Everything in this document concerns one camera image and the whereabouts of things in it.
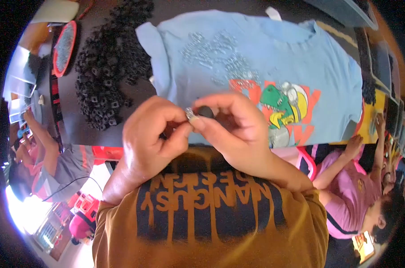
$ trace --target black object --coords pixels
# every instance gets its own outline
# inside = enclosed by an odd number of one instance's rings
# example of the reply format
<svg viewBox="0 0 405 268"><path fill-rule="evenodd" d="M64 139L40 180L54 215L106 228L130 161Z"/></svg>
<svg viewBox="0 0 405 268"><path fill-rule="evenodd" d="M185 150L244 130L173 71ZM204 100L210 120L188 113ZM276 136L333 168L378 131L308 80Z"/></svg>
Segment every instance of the black object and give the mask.
<svg viewBox="0 0 405 268"><path fill-rule="evenodd" d="M196 110L197 115L201 115L208 118L214 118L213 111L208 106L201 106Z"/></svg>
<svg viewBox="0 0 405 268"><path fill-rule="evenodd" d="M106 130L118 125L122 121L120 108L133 104L119 90L119 82L125 78L127 84L136 85L139 79L152 76L150 57L137 40L135 28L152 17L153 9L151 0L125 0L110 11L112 18L95 27L85 40L77 58L76 88L89 127Z"/></svg>

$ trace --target cable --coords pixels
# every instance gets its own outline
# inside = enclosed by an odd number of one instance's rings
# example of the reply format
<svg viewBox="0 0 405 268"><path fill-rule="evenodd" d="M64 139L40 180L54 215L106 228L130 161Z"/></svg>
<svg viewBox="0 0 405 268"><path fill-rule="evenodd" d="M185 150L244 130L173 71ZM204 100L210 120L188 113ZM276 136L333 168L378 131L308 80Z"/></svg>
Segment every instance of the cable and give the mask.
<svg viewBox="0 0 405 268"><path fill-rule="evenodd" d="M55 194L57 194L58 192L62 191L63 189L65 189L67 186L69 186L69 185L72 184L73 182L75 182L75 181L77 181L77 180L80 180L80 179L84 179L84 178L90 178L90 179L92 179L92 180L97 184L97 186L98 186L98 188L101 190L101 192L103 192L103 189L101 189L100 185L98 184L98 182L97 182L94 178L91 178L91 177L89 177L89 176L84 176L84 177L80 177L80 178L77 178L77 179L72 180L69 184L67 184L66 186L62 187L60 190L56 190L53 194L51 194L50 196L46 197L44 200L42 200L42 202L47 201L49 198L53 197L53 196L54 196Z"/></svg>

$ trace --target small metal piece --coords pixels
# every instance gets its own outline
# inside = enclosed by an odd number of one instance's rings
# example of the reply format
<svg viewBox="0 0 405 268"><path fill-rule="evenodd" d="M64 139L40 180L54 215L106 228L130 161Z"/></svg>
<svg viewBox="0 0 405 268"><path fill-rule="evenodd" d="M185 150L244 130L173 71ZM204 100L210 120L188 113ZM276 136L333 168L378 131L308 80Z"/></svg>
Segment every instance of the small metal piece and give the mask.
<svg viewBox="0 0 405 268"><path fill-rule="evenodd" d="M188 120L190 120L190 119L192 119L193 117L195 117L195 114L193 113L192 108L187 107L184 111L185 111L185 113L186 113L186 117L187 117Z"/></svg>

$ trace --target black hair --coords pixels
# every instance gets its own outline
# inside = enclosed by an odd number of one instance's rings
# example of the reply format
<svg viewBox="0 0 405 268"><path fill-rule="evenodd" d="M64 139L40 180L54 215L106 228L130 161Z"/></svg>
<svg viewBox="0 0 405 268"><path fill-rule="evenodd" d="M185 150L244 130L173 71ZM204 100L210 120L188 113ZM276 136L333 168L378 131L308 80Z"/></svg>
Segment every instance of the black hair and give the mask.
<svg viewBox="0 0 405 268"><path fill-rule="evenodd" d="M74 238L74 237L71 237L70 241L71 241L71 243L72 243L73 245L75 245L75 246L77 246L77 245L79 245L79 244L80 244L80 241L79 241L79 240L77 240L77 239L76 239L76 238Z"/></svg>
<svg viewBox="0 0 405 268"><path fill-rule="evenodd" d="M381 229L375 225L372 231L374 241L378 244L384 244L388 241L405 203L403 194L397 189L391 190L386 196L389 198L381 203L381 215L385 220L385 227Z"/></svg>
<svg viewBox="0 0 405 268"><path fill-rule="evenodd" d="M31 188L21 177L19 172L20 165L20 163L16 163L14 160L11 161L9 168L9 185L14 196L16 196L19 201L23 202L26 197L30 196Z"/></svg>

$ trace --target brown t-shirt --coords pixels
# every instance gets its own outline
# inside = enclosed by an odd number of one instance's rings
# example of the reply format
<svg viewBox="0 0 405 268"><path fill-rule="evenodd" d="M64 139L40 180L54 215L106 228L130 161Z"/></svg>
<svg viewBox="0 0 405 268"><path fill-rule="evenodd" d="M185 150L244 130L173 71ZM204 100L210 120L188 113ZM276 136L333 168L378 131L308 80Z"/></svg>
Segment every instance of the brown t-shirt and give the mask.
<svg viewBox="0 0 405 268"><path fill-rule="evenodd" d="M170 168L210 171L159 174L118 206L100 203L96 267L324 267L317 190L291 193L192 150Z"/></svg>

